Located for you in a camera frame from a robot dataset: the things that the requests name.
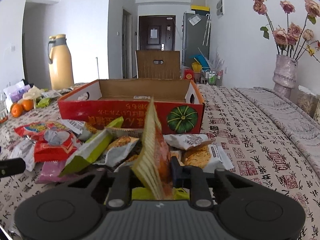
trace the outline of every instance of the gray refrigerator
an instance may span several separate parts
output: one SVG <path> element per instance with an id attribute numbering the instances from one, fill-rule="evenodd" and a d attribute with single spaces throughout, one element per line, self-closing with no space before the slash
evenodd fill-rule
<path id="1" fill-rule="evenodd" d="M 194 62 L 194 59 L 190 58 L 191 56 L 200 54 L 198 48 L 201 50 L 203 55 L 209 58 L 210 42 L 207 46 L 207 37 L 205 39 L 204 46 L 202 46 L 208 17 L 198 15 L 201 18 L 201 20 L 193 26 L 188 19 L 194 16 L 195 15 L 191 13 L 184 13 L 183 15 L 182 64 L 186 67 L 191 67 L 192 63 Z"/>

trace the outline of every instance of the thermos handle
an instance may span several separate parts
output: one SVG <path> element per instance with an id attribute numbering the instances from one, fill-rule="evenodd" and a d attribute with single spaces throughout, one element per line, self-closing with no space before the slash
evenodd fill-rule
<path id="1" fill-rule="evenodd" d="M 49 42 L 48 42 L 48 57 L 49 57 L 49 62 L 50 62 L 50 64 L 52 64 L 53 61 L 52 61 L 52 59 L 50 59 L 49 45 L 50 45 L 51 43 L 55 43 L 55 42 L 56 42 L 56 41 L 49 41 Z"/>

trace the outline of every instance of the orange fruit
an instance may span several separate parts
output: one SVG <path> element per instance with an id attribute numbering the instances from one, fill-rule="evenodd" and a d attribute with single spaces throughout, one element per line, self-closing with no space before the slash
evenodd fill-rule
<path id="1" fill-rule="evenodd" d="M 21 105 L 23 110 L 28 112 L 33 109 L 33 100 L 31 99 L 23 100 Z"/>
<path id="2" fill-rule="evenodd" d="M 10 112 L 11 112 L 11 110 L 12 110 L 12 107 L 14 106 L 14 105 L 16 105 L 17 103 L 13 103 L 11 106 L 10 106 Z"/>
<path id="3" fill-rule="evenodd" d="M 13 117 L 19 117 L 23 113 L 22 105 L 15 104 L 11 109 L 11 114 Z"/>

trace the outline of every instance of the yellow thermos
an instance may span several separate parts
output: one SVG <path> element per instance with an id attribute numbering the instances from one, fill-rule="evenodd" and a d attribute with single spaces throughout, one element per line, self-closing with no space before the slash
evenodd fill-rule
<path id="1" fill-rule="evenodd" d="M 49 37 L 48 56 L 52 89 L 60 90 L 74 85 L 71 54 L 65 34 Z"/>

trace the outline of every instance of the white wall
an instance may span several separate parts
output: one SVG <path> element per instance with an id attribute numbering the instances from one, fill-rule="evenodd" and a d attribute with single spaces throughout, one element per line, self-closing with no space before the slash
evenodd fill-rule
<path id="1" fill-rule="evenodd" d="M 218 0 L 207 0 L 208 6 L 215 9 Z M 253 11 L 252 0 L 224 0 L 225 15 L 220 19 L 212 11 L 212 32 L 210 58 L 215 56 L 216 48 L 225 60 L 227 74 L 223 76 L 223 85 L 228 87 L 263 86 L 273 88 L 273 71 L 276 62 L 276 46 L 272 35 L 266 40 L 260 31 L 268 22 L 265 16 Z M 288 0 L 295 6 L 295 13 L 289 15 L 289 23 L 303 27 L 307 12 L 304 0 Z M 268 0 L 265 4 L 274 27 L 286 28 L 286 14 L 279 5 L 280 0 Z M 320 39 L 320 18 L 307 28 L 315 32 Z M 305 53 L 299 61 L 298 85 L 316 89 L 320 92 L 320 63 Z"/>
<path id="2" fill-rule="evenodd" d="M 182 59 L 182 25 L 183 14 L 190 10 L 190 4 L 146 4 L 138 6 L 138 16 L 150 15 L 175 15 L 176 16 L 176 36 L 175 50 L 180 51 Z"/>
<path id="3" fill-rule="evenodd" d="M 47 44 L 49 36 L 59 33 L 67 36 L 76 83 L 98 78 L 96 57 L 100 78 L 109 78 L 108 3 L 109 0 L 60 0 L 27 10 L 24 32 L 29 81 L 51 87 Z"/>
<path id="4" fill-rule="evenodd" d="M 132 76 L 137 74 L 135 51 L 137 36 L 134 32 L 138 28 L 137 5 L 135 0 L 109 0 L 108 17 L 108 60 L 109 77 L 121 79 L 122 76 L 122 15 L 123 9 L 132 15 Z"/>
<path id="5" fill-rule="evenodd" d="M 54 3 L 59 0 L 41 1 Z M 26 0 L 0 1 L 0 90 L 9 83 L 14 84 L 24 78 L 21 40 L 25 2 Z"/>

